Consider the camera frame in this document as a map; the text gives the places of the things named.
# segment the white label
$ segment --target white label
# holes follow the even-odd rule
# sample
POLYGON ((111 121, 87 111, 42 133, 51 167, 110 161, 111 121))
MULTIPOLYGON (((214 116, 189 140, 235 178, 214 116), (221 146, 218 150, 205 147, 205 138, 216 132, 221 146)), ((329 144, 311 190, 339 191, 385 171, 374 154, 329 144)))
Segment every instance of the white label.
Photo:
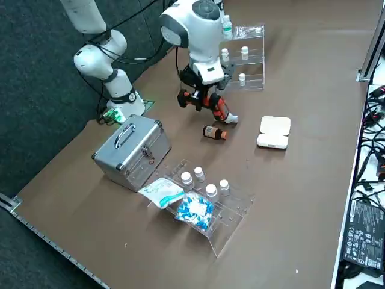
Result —
POLYGON ((192 203, 190 203, 190 205, 188 207, 189 207, 190 213, 192 213, 192 214, 197 214, 200 216, 203 216, 206 214, 207 205, 205 205, 205 204, 192 202, 192 203))

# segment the blue pill blister pack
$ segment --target blue pill blister pack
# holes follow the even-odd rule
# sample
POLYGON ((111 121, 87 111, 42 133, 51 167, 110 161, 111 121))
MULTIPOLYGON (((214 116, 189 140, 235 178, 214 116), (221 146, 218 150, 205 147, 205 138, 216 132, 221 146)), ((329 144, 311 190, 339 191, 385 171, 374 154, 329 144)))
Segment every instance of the blue pill blister pack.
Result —
POLYGON ((206 232, 213 210, 214 205, 207 199, 197 193, 189 192, 183 197, 175 218, 180 221, 191 222, 206 232))

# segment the small white bottle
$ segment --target small white bottle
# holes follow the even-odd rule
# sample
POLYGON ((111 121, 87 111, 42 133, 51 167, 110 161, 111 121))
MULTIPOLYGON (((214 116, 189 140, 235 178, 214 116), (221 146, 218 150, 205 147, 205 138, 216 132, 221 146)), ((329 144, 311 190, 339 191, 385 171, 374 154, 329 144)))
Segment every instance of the small white bottle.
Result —
POLYGON ((187 189, 191 190, 194 188, 193 178, 189 172, 184 172, 181 176, 182 183, 187 187, 187 189))
POLYGON ((201 167, 196 167, 194 169, 195 176, 197 177, 198 182, 204 182, 206 180, 205 174, 201 167))
POLYGON ((223 16, 222 28, 223 28, 223 36, 225 39, 233 38, 233 24, 230 21, 229 15, 223 16))
POLYGON ((206 195, 208 197, 209 202, 211 202, 212 204, 215 204, 219 201, 217 187, 213 184, 209 184, 206 186, 206 195))
POLYGON ((246 86, 246 75, 244 73, 239 74, 239 85, 246 86))
POLYGON ((219 187, 221 188, 222 196, 230 195, 230 186, 229 186, 229 182, 226 179, 223 179, 222 181, 219 182, 219 187))
POLYGON ((222 49, 222 60, 224 62, 228 62, 230 60, 229 58, 229 50, 227 48, 222 49))
POLYGON ((248 60, 248 47, 243 46, 241 49, 242 60, 248 60))

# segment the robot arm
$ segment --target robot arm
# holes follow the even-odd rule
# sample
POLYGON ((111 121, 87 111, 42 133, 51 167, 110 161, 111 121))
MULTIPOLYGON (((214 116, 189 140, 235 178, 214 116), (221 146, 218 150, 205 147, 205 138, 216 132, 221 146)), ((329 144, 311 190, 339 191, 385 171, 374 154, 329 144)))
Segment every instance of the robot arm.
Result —
MULTIPOLYGON (((94 0, 60 0, 73 26, 83 34, 106 31, 106 23, 94 0)), ((111 95, 108 108, 119 109, 122 122, 131 114, 142 115, 144 103, 132 87, 127 74, 112 68, 112 63, 127 48, 122 33, 111 30, 97 45, 83 46, 73 57, 76 68, 83 74, 100 79, 111 95)))
POLYGON ((194 105, 212 111, 216 120, 237 123, 238 117, 230 113, 224 99, 216 93, 209 95, 211 87, 222 85, 224 72, 219 58, 222 41, 221 0, 178 0, 160 16, 163 38, 169 43, 189 50, 189 65, 180 73, 182 82, 194 87, 194 93, 181 90, 178 103, 181 107, 194 105))

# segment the plastic bottle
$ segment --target plastic bottle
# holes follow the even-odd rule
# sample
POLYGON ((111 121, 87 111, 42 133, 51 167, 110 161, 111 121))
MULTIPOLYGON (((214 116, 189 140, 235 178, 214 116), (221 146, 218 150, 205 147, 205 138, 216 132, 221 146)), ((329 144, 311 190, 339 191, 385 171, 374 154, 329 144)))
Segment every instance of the plastic bottle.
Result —
POLYGON ((215 204, 219 201, 217 187, 213 184, 209 184, 206 186, 206 195, 208 197, 209 202, 211 202, 212 204, 215 204))
POLYGON ((191 174, 189 172, 184 172, 181 176, 182 178, 182 183, 189 189, 191 190, 194 188, 194 182, 193 178, 191 177, 191 174))
POLYGON ((203 136, 213 138, 214 140, 227 140, 227 131, 206 125, 203 128, 203 136))
POLYGON ((201 167, 196 167, 194 169, 194 173, 198 179, 198 182, 204 182, 206 180, 205 174, 203 173, 203 170, 201 167))
POLYGON ((246 85, 246 75, 244 73, 239 74, 239 85, 240 86, 246 85))
POLYGON ((222 49, 222 60, 224 62, 228 62, 230 60, 229 58, 229 50, 227 48, 222 49))
POLYGON ((219 182, 219 187, 221 188, 221 195, 222 196, 228 196, 230 195, 230 186, 229 182, 226 179, 223 179, 219 182))
POLYGON ((231 39, 233 38, 233 24, 230 21, 230 16, 229 15, 224 15, 223 16, 223 36, 226 39, 231 39))
POLYGON ((242 60, 248 60, 248 47, 243 46, 241 49, 242 60))

